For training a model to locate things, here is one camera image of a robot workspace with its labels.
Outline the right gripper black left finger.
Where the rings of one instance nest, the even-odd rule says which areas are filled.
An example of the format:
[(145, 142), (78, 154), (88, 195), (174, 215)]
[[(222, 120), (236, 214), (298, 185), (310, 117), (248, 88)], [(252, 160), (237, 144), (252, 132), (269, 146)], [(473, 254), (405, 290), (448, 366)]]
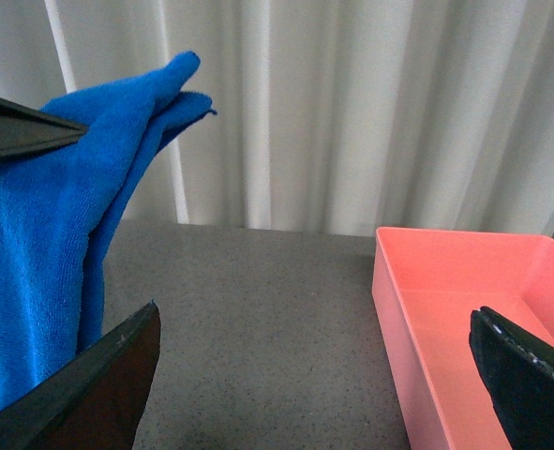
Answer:
[(0, 412), (0, 449), (129, 449), (160, 354), (148, 303)]

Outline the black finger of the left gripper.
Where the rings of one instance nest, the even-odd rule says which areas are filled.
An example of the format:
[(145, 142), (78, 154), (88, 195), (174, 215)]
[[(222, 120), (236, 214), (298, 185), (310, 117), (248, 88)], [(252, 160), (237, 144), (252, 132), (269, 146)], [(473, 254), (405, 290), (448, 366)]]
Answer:
[(0, 162), (33, 158), (77, 143), (88, 126), (0, 98)]

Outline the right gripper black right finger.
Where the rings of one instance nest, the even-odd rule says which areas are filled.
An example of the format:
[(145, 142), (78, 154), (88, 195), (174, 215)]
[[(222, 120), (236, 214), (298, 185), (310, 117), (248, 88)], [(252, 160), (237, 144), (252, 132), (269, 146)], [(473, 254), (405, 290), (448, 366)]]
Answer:
[(471, 313), (469, 345), (513, 449), (554, 449), (554, 347), (490, 307)]

